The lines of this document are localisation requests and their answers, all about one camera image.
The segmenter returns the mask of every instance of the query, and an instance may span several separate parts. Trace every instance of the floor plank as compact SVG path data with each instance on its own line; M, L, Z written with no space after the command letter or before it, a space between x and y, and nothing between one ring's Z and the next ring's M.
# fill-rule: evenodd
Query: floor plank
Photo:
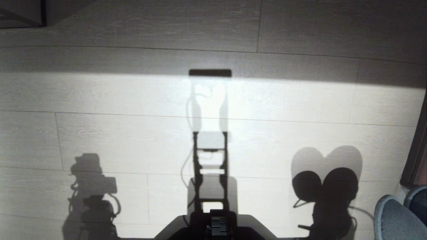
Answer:
M0 167L0 214L65 220L74 182L67 172Z
M425 63L423 1L262 3L258 51Z
M196 84L224 85L236 119L346 123L354 91L351 82L29 73L0 82L0 108L187 117Z
M144 240L153 239L166 226L155 224L114 224L117 229L117 235L123 240Z
M417 126L425 89L425 65L362 59L349 122Z
M290 229L286 228L271 228L270 229L276 236L290 236ZM342 238L342 240L374 240L374 230L373 229L357 229L353 233L354 235L348 235ZM286 238L279 237L280 240L302 240L303 238Z
M103 46L255 52L260 1L49 4L48 27L3 29L0 46Z
M233 77L354 82L358 59L132 49L118 47L1 48L2 72L185 75L190 69L230 69Z
M0 111L0 166L61 170L54 113Z
M106 172L176 175L191 157L186 118L57 115L65 170L82 152L96 152ZM292 168L315 161L323 177L335 167L349 167L362 181L396 181L414 132L415 127L228 120L230 175L291 179ZM309 158L299 159L307 152ZM191 161L184 175L192 175Z
M179 175L149 174L148 186L150 224L168 225L187 214L188 190Z
M75 240L80 233L80 223L69 222L63 231L64 221L20 217L0 214L0 231L4 239Z

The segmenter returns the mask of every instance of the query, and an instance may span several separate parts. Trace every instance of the wooden floor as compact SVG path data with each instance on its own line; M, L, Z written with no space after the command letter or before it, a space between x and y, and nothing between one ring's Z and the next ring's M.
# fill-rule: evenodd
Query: wooden floor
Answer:
M2 239L78 240L88 207L68 199L108 191L101 173L119 237L186 215L192 123L219 122L189 111L196 84L226 89L238 214L306 237L315 203L293 207L292 179L346 167L357 227L343 239L374 239L370 215L400 187L426 90L426 2L65 2L47 1L46 28L0 29Z

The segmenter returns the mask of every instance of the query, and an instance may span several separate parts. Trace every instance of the gray chair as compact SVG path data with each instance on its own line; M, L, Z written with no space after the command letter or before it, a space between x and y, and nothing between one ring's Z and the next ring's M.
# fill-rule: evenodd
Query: gray chair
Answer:
M392 195L383 196L375 206L375 240L426 240L427 227Z
M406 196L403 206L411 210L427 226L427 185L411 190Z

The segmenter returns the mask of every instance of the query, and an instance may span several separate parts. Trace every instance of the light patch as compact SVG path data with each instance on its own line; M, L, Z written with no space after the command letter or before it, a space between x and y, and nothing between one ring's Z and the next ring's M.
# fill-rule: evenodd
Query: light patch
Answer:
M202 209L204 213L210 213L211 209L221 210L224 206L222 202L202 202Z
M224 169L201 169L201 174L225 174Z
M224 151L219 150L217 152L205 152L202 150L197 151L199 157L199 163L201 165L218 165L221 166L224 162Z

